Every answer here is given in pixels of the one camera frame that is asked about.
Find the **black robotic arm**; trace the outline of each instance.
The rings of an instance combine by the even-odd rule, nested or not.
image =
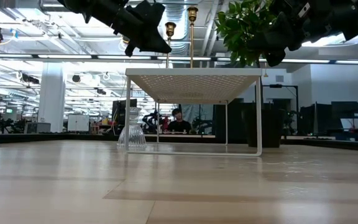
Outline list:
[[[346,40],[358,35],[358,0],[274,0],[269,10],[277,19],[248,41],[248,48],[264,53],[268,64],[278,65],[284,50],[302,43],[343,33]]]
[[[137,47],[140,51],[170,53],[172,50],[158,32],[165,7],[160,3],[142,1],[135,8],[124,6],[128,0],[58,0],[68,10],[81,13],[85,22],[91,17],[114,29],[114,34],[129,38],[125,54],[132,56]]]

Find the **brass candle holder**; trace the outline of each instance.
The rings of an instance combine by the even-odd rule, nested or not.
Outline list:
[[[196,7],[189,7],[187,9],[189,12],[189,21],[190,21],[190,68],[193,68],[193,57],[194,57],[194,21],[197,19],[198,9]]]
[[[167,22],[165,28],[167,28],[168,45],[171,46],[171,39],[175,33],[176,24],[174,22]],[[167,68],[169,68],[169,53],[167,53]]]

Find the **perforated tabletop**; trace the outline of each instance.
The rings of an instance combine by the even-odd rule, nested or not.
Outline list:
[[[126,75],[160,103],[226,104],[262,72],[258,68],[127,68]]]

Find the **green plant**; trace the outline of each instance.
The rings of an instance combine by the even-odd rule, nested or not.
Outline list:
[[[271,1],[242,0],[229,3],[227,12],[218,13],[216,31],[224,38],[224,46],[231,51],[232,63],[240,59],[242,66],[256,63],[260,67],[259,58],[263,52],[248,49],[246,43],[272,24],[275,15],[269,11],[270,4]]]

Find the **fluorescent light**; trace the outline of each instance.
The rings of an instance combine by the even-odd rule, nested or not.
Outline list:
[[[218,62],[230,62],[229,58],[218,58]]]
[[[7,88],[7,89],[22,89],[22,88],[28,88],[26,86],[0,86],[0,88]],[[40,86],[31,86],[30,88],[38,88],[40,89]]]
[[[151,56],[132,56],[128,57],[125,55],[99,55],[99,59],[113,59],[113,60],[150,60]]]
[[[111,97],[111,96],[66,96],[66,100],[75,100],[75,99],[94,99],[94,100],[119,100],[120,97]]]
[[[339,34],[332,35],[330,37],[320,38],[314,43],[307,41],[305,43],[302,43],[302,47],[324,47],[330,44],[342,44],[344,41],[346,41],[345,36],[343,34]]]
[[[91,59],[90,55],[38,55],[40,58]]]
[[[358,65],[358,60],[337,60],[337,64]]]
[[[219,62],[230,62],[229,58],[218,58]],[[259,62],[267,62],[266,59],[261,58]],[[282,63],[329,63],[329,60],[308,60],[308,59],[284,59]]]
[[[284,59],[282,63],[329,63],[329,60]]]
[[[26,55],[26,54],[0,54],[0,58],[32,58],[32,55]]]
[[[166,57],[157,57],[158,60],[166,60]],[[176,57],[171,56],[169,57],[169,60],[190,60],[190,57]],[[210,61],[211,57],[194,57],[194,61]]]
[[[42,7],[64,7],[62,4],[43,4]]]

